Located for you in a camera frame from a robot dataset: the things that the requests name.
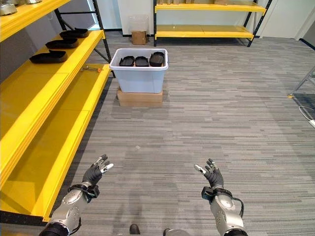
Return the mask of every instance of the white plastic bin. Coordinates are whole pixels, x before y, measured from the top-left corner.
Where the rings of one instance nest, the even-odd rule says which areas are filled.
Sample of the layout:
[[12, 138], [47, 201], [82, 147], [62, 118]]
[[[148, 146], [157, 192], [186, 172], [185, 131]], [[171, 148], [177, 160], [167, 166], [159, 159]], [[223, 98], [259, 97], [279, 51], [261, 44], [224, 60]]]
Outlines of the white plastic bin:
[[[150, 59], [154, 52], [164, 53], [164, 66], [161, 67], [131, 67], [119, 66], [119, 62], [126, 56], [144, 56]], [[118, 83], [123, 92], [150, 92], [162, 91], [164, 74], [168, 69], [168, 54], [165, 49], [131, 49], [120, 48], [116, 51], [109, 67], [115, 72]]]

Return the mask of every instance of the cable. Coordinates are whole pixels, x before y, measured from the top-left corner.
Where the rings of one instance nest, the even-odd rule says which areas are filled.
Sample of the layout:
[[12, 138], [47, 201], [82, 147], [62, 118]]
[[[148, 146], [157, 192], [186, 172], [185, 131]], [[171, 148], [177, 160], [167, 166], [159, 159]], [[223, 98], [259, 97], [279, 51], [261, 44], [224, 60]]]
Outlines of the cable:
[[313, 111], [315, 111], [315, 109], [310, 108], [310, 107], [299, 106], [300, 113], [302, 113], [302, 115], [303, 115], [308, 121], [312, 120], [312, 119], [308, 118], [308, 117], [305, 115], [305, 113], [302, 111], [301, 108], [304, 108], [304, 109], [311, 109], [311, 110], [313, 110]]
[[240, 211], [240, 216], [243, 218], [243, 215], [244, 215], [244, 203], [241, 199], [239, 198], [232, 198], [233, 200], [237, 200], [241, 203], [242, 207], [241, 207], [241, 211]]
[[69, 235], [72, 235], [72, 234], [74, 234], [75, 232], [77, 232], [77, 231], [80, 229], [81, 226], [82, 226], [82, 225], [81, 225], [81, 218], [79, 218], [79, 225], [78, 225], [78, 227], [75, 228], [75, 229], [72, 231], [72, 233], [70, 233]]

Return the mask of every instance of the yellow shelf board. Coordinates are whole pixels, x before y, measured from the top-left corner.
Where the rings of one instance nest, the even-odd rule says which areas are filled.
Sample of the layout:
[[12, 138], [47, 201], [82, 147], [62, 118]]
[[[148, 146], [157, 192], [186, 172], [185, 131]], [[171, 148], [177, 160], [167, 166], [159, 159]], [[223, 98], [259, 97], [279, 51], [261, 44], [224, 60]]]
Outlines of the yellow shelf board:
[[17, 13], [1, 16], [0, 42], [69, 1], [42, 0], [36, 4], [23, 4], [17, 7]]
[[109, 65], [79, 72], [46, 119], [5, 182], [0, 196], [3, 211], [49, 215], [110, 73]]
[[265, 14], [266, 9], [252, 1], [229, 1], [228, 5], [219, 4], [157, 4], [155, 11], [158, 10], [203, 10], [203, 11], [246, 11], [262, 12]]
[[79, 39], [63, 63], [28, 60], [0, 85], [0, 188], [103, 35], [96, 30]]
[[253, 38], [243, 26], [158, 25], [158, 37]]

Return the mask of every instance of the brown cardboard box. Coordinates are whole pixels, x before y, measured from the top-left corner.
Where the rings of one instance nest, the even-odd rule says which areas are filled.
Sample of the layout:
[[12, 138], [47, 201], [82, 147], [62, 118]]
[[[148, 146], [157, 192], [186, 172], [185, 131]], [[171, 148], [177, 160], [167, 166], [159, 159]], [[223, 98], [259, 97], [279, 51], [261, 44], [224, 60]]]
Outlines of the brown cardboard box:
[[215, 0], [215, 4], [228, 5], [229, 0]]
[[117, 96], [121, 107], [161, 107], [163, 91], [160, 93], [122, 92], [118, 88]]
[[132, 31], [132, 44], [145, 45], [147, 43], [146, 31]]

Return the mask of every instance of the black shoe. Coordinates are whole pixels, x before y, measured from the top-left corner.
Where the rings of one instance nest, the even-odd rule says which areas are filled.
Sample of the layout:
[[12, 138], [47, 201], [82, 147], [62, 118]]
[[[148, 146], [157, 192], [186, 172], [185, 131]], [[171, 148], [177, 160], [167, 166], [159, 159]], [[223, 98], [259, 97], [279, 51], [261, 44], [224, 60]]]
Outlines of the black shoe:
[[164, 63], [164, 53], [155, 52], [150, 57], [150, 66], [161, 67]]
[[68, 58], [65, 51], [52, 51], [49, 53], [40, 53], [30, 58], [33, 63], [59, 63], [64, 62]]
[[139, 227], [136, 224], [130, 225], [129, 233], [131, 235], [139, 235], [140, 234]]
[[165, 229], [165, 230], [163, 231], [163, 236], [166, 236], [166, 233], [167, 233], [168, 231], [170, 231], [169, 228]]
[[78, 39], [67, 38], [63, 40], [54, 40], [46, 43], [46, 47], [49, 49], [57, 48], [76, 48], [79, 45]]
[[137, 57], [135, 60], [135, 65], [139, 67], [148, 67], [148, 59], [146, 57]]
[[127, 56], [124, 57], [124, 59], [120, 59], [119, 66], [133, 66], [134, 64], [134, 57], [133, 56]]
[[89, 31], [87, 29], [78, 29], [75, 28], [75, 30], [67, 30], [63, 31], [59, 34], [61, 38], [86, 38], [89, 36]]

